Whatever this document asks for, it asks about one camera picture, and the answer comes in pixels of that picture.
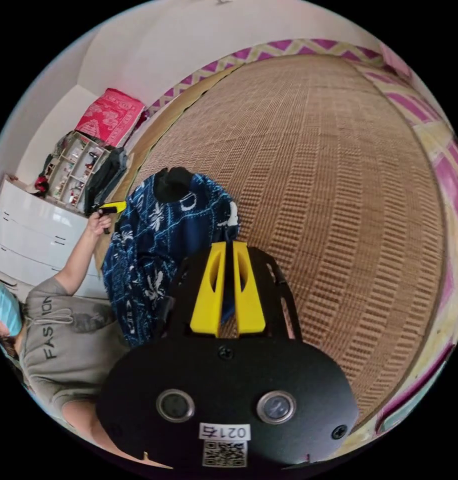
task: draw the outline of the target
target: hand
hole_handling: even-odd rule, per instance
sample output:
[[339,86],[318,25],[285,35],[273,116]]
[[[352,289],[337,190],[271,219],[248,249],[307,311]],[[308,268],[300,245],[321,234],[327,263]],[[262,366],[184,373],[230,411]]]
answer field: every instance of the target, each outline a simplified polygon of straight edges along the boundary
[[100,215],[99,212],[94,212],[87,222],[87,229],[96,236],[101,235],[104,229],[111,227],[111,218],[107,215]]

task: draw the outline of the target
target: blue face mask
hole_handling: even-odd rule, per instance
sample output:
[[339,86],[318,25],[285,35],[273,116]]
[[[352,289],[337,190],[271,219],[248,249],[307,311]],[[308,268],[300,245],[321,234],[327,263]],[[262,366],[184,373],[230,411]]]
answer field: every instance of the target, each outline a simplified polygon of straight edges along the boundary
[[15,337],[23,328],[18,299],[0,283],[0,321],[9,330],[9,336]]

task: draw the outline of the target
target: yellow object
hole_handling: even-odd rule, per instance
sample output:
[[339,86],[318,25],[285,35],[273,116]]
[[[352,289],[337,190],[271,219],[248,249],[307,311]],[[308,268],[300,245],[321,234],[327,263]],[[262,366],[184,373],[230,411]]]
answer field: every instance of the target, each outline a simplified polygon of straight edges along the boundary
[[100,205],[100,209],[110,209],[110,208],[115,208],[116,212],[115,213],[121,213],[127,208],[128,204],[125,200],[123,201],[112,201],[110,203],[104,203],[103,205]]
[[213,243],[190,321],[190,329],[196,334],[219,337],[225,271],[226,243]]
[[259,334],[266,328],[258,287],[251,266],[247,243],[232,243],[234,260],[234,300],[237,333]]

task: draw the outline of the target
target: shelf organizer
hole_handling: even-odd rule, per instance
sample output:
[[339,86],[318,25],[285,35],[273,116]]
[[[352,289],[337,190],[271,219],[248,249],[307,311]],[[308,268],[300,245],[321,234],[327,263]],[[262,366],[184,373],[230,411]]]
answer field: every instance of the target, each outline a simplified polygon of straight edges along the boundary
[[109,153],[90,138],[75,132],[49,174],[47,200],[75,213],[83,213],[86,185]]

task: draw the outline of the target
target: qr code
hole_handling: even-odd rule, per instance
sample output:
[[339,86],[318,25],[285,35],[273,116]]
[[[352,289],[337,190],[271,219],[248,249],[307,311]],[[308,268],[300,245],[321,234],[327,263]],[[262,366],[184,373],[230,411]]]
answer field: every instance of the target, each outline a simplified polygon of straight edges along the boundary
[[204,442],[203,467],[247,467],[248,443],[246,441]]

